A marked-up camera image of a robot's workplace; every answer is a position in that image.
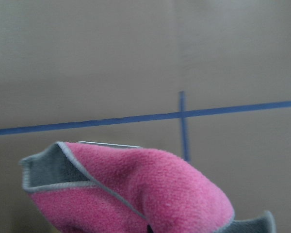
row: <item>gray piping edge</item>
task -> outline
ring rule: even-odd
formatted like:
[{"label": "gray piping edge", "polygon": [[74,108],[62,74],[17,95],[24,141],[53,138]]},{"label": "gray piping edge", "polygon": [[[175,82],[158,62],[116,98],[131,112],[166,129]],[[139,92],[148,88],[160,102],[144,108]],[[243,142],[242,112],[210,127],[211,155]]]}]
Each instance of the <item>gray piping edge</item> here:
[{"label": "gray piping edge", "polygon": [[65,142],[56,142],[56,144],[62,149],[63,153],[66,155],[67,159],[88,179],[93,181],[95,185],[105,190],[107,193],[111,194],[115,198],[117,198],[119,201],[121,201],[123,204],[125,204],[128,208],[130,208],[133,212],[135,212],[137,215],[139,215],[142,218],[146,218],[143,214],[141,214],[139,211],[137,211],[126,199],[124,199],[121,195],[114,192],[110,188],[104,186],[101,182],[96,180],[87,170],[86,168],[77,160],[77,158],[74,156],[70,148],[65,144]]},{"label": "gray piping edge", "polygon": [[272,214],[272,212],[270,211],[264,211],[264,215],[267,217],[268,219],[268,227],[269,229],[271,229],[271,232],[270,233],[276,233],[277,232],[277,229],[276,229],[276,222],[275,222],[275,218]]}]

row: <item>blue tape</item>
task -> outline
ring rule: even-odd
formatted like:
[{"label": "blue tape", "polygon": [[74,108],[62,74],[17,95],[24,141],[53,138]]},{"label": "blue tape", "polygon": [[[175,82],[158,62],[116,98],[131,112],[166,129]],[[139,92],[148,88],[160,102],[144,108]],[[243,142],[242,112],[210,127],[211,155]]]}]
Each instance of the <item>blue tape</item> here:
[{"label": "blue tape", "polygon": [[133,123],[133,122],[152,121],[152,120],[176,119],[176,118],[181,118],[181,117],[199,117],[199,116],[207,116],[207,115],[267,110],[267,109],[275,109],[275,108],[288,108],[288,107],[291,107],[291,101],[262,103],[262,104],[253,104],[253,105],[224,107],[224,108],[212,108],[212,109],[203,109],[203,110],[191,110],[191,111],[174,112],[174,113],[167,113],[167,114],[128,116],[124,118],[89,120],[89,121],[82,121],[82,122],[68,122],[68,123],[59,123],[59,124],[8,128],[8,129],[0,129],[0,135],[16,134],[16,133],[32,133],[32,132],[51,131],[51,130],[64,130],[64,129],[73,129],[73,128],[93,127],[93,126],[100,126],[100,125],[125,124],[125,123]]},{"label": "blue tape", "polygon": [[186,162],[190,162],[190,151],[189,151],[189,139],[188,139],[188,128],[187,121],[185,118],[185,93],[180,92],[180,122],[181,122],[181,135],[182,135],[182,149],[183,149],[183,159]]}]

